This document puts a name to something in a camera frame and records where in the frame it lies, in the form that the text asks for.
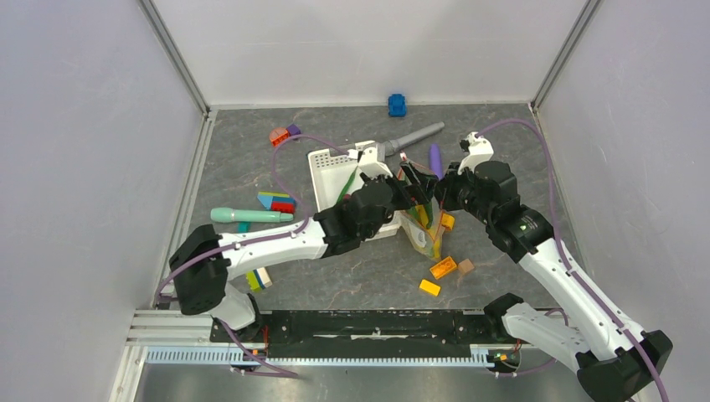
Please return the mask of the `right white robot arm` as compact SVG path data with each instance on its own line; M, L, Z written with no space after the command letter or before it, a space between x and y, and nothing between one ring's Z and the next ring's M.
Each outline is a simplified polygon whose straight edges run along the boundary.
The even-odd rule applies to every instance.
M464 210L486 226L500 251L533 276L572 319L568 326L506 294L489 304L483 328L495 342L509 337L532 344L573 373L594 401L626 401L655 384L673 345L661 330L647 332L623 313L572 258L553 224L522 204L508 164L492 160L491 143L472 132L461 141L466 157L437 184L447 210Z

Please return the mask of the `yellow banana bunch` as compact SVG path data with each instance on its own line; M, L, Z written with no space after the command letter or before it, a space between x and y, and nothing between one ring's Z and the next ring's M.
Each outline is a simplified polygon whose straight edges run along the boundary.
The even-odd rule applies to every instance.
M433 209L433 224L429 229L421 226L414 217L414 208L407 211L405 217L407 224L403 228L407 229L409 240L414 249L434 262L441 260L442 236L445 229L440 225L440 218L443 214L436 205Z

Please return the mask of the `clear zip top bag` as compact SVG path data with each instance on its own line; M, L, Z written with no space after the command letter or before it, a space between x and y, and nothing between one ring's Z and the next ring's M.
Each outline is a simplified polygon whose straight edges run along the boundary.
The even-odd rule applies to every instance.
M399 154L397 179L404 185L407 208L400 223L414 250L434 262L442 259L443 211L435 197L439 178L426 166L414 162L404 152Z

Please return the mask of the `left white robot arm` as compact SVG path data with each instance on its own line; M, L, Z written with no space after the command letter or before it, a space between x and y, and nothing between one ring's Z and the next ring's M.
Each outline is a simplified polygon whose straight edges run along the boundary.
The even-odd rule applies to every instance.
M195 229L170 259L168 276L185 316L207 313L243 341L263 330L249 295L231 286L236 276L293 260L343 255L372 239L398 211L428 204L439 179L409 160L392 174L378 160L378 149L349 150L363 180L361 188L302 221L247 234L218 234L211 224Z

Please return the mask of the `dark green cucumber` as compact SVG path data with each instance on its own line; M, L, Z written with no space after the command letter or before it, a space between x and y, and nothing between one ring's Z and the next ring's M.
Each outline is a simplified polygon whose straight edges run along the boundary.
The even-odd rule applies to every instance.
M414 207L414 217L416 221L426 229L433 224L433 209L430 204L421 204Z

